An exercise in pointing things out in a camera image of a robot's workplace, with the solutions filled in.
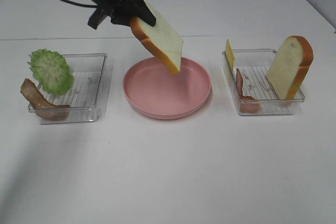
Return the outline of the bacon strip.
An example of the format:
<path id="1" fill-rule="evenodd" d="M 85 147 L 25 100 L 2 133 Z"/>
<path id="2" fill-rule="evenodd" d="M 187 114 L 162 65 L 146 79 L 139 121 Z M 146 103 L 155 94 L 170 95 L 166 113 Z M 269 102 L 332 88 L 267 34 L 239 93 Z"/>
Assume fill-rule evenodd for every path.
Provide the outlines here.
<path id="1" fill-rule="evenodd" d="M 236 69 L 236 86 L 238 89 L 238 94 L 240 97 L 240 105 L 239 105 L 239 112 L 241 113 L 250 113 L 254 114 L 259 112 L 260 104 L 256 102 L 256 99 L 249 95 L 244 95 L 243 93 L 243 76 L 240 70 Z"/>
<path id="2" fill-rule="evenodd" d="M 36 114 L 48 121 L 63 121 L 69 116 L 68 110 L 61 111 L 60 109 L 68 109 L 70 105 L 55 105 L 48 102 L 45 97 L 37 89 L 36 85 L 28 78 L 26 78 L 21 85 L 20 93 L 30 102 Z"/>

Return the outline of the pink round plate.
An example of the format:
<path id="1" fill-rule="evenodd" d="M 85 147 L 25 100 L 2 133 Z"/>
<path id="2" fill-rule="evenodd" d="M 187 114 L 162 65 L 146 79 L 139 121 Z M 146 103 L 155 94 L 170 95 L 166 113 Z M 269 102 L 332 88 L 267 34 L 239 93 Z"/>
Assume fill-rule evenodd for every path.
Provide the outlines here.
<path id="1" fill-rule="evenodd" d="M 200 109 L 212 84 L 206 69 L 194 60 L 182 58 L 181 72 L 172 75 L 159 60 L 148 58 L 126 72 L 123 90 L 130 106 L 140 114 L 173 120 Z"/>

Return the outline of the green lettuce leaf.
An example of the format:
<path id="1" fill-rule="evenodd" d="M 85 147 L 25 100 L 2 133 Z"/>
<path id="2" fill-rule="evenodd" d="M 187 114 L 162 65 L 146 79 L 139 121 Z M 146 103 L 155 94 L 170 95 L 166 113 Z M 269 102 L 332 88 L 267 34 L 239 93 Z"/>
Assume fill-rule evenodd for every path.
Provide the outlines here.
<path id="1" fill-rule="evenodd" d="M 63 95 L 74 82 L 65 57 L 57 51 L 38 49 L 33 51 L 28 62 L 33 78 L 41 84 L 48 94 Z"/>

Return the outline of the right clear plastic tray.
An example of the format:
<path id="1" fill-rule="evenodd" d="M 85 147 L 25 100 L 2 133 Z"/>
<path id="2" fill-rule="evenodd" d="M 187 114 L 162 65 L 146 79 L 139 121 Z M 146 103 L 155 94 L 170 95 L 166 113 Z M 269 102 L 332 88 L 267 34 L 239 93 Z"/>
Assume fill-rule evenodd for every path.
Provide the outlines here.
<path id="1" fill-rule="evenodd" d="M 266 73 L 276 55 L 275 49 L 234 49 L 234 72 L 231 72 L 225 51 L 224 74 L 233 97 L 236 111 L 239 115 L 289 115 L 300 111 L 300 105 L 305 101 L 305 96 L 299 90 L 292 100 L 281 100 L 277 97 Z M 239 69 L 244 80 L 244 95 L 252 96 L 260 104 L 257 113 L 239 112 L 240 97 L 236 86 L 236 69 Z"/>

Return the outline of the bread slice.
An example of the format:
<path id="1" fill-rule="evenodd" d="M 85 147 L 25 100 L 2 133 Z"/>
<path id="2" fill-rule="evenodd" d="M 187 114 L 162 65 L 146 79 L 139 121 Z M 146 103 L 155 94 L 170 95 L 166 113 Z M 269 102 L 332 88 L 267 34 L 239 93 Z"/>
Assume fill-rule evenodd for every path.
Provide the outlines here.
<path id="1" fill-rule="evenodd" d="M 160 12 L 150 4 L 147 4 L 147 7 L 156 18 L 155 25 L 150 26 L 142 19 L 132 17 L 131 31 L 171 74 L 177 74 L 181 71 L 183 39 Z"/>
<path id="2" fill-rule="evenodd" d="M 295 98 L 312 62 L 313 50 L 304 37 L 285 39 L 266 74 L 279 99 Z"/>

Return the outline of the yellow cheese slice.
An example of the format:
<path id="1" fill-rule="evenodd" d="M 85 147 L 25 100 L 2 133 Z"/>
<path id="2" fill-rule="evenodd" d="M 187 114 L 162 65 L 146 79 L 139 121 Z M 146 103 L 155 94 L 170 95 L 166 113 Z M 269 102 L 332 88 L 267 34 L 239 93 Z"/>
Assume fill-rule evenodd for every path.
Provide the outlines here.
<path id="1" fill-rule="evenodd" d="M 226 40 L 225 55 L 226 55 L 226 59 L 228 61 L 229 67 L 231 69 L 231 72 L 234 72 L 235 55 L 234 55 L 234 52 L 232 50 L 229 40 Z"/>

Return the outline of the left clear plastic tray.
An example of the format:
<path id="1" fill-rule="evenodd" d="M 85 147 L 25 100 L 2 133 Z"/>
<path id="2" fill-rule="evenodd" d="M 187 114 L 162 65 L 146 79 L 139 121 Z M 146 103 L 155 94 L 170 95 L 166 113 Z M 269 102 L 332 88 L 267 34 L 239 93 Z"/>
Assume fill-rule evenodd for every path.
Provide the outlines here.
<path id="1" fill-rule="evenodd" d="M 37 89 L 54 105 L 69 105 L 68 108 L 34 109 L 28 112 L 39 119 L 40 124 L 94 122 L 106 110 L 112 75 L 112 65 L 104 53 L 64 55 L 74 77 L 72 87 L 63 95 L 53 95 Z"/>

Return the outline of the clear plastic tray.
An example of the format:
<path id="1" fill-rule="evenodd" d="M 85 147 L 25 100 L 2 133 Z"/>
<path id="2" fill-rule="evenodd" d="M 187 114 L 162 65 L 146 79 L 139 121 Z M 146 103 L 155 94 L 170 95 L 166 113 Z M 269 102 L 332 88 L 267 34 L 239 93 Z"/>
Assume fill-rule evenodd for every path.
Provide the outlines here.
<path id="1" fill-rule="evenodd" d="M 94 122 L 106 110 L 112 75 L 112 65 L 104 53 L 64 55 L 74 77 L 72 87 L 63 95 L 53 95 L 37 89 L 54 105 L 69 105 L 68 108 L 34 109 L 28 112 L 39 119 L 40 124 Z"/>
<path id="2" fill-rule="evenodd" d="M 234 72 L 231 72 L 225 51 L 224 74 L 233 97 L 236 111 L 239 115 L 289 115 L 300 111 L 300 105 L 305 101 L 305 96 L 299 90 L 292 100 L 281 100 L 277 97 L 266 73 L 276 55 L 275 49 L 234 49 Z M 239 69 L 244 80 L 244 95 L 252 96 L 260 104 L 257 113 L 239 112 L 240 97 L 236 86 L 236 69 Z"/>

